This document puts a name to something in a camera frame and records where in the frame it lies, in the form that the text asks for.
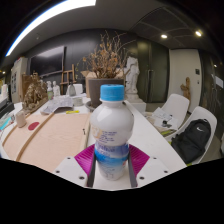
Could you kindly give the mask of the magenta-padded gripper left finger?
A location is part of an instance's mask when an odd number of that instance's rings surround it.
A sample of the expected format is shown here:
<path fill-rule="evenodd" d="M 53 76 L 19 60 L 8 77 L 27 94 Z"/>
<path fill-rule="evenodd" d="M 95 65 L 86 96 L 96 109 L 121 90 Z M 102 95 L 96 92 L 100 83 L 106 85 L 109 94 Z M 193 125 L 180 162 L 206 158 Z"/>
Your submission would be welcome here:
<path fill-rule="evenodd" d="M 93 187 L 95 179 L 96 157 L 94 146 L 82 150 L 76 156 L 67 156 L 53 171 L 65 180 L 81 187 Z"/>

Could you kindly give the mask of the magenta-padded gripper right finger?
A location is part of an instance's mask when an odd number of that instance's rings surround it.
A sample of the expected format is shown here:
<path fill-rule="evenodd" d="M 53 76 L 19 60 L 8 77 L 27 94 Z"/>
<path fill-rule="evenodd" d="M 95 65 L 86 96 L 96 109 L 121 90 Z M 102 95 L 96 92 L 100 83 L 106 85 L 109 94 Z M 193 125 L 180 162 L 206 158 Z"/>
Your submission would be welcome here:
<path fill-rule="evenodd" d="M 128 169 L 132 188 L 143 187 L 170 174 L 169 169 L 155 156 L 129 145 Z"/>

